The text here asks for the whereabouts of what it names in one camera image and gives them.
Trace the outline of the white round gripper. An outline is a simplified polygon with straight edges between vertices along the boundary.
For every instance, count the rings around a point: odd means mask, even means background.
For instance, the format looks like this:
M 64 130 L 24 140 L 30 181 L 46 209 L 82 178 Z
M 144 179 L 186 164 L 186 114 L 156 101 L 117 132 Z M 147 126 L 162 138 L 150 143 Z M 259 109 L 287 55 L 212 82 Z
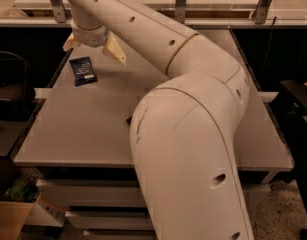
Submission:
M 79 27 L 74 21 L 72 21 L 71 27 L 72 33 L 69 35 L 63 45 L 64 51 L 77 48 L 81 44 L 93 48 L 104 45 L 102 49 L 102 53 L 104 55 L 117 61 L 123 66 L 126 65 L 127 57 L 122 47 L 114 36 L 108 37 L 109 30 L 104 25 L 96 29 L 87 30 Z

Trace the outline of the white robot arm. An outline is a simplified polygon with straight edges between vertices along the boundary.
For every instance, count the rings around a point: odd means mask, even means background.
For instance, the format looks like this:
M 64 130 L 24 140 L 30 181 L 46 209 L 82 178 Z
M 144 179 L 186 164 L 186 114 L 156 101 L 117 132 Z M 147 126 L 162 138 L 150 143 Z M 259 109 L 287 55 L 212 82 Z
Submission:
M 130 126 L 136 175 L 158 240 L 254 240 L 234 154 L 249 99 L 243 66 L 197 31 L 134 0 L 68 0 L 80 41 L 101 23 L 167 80 Z

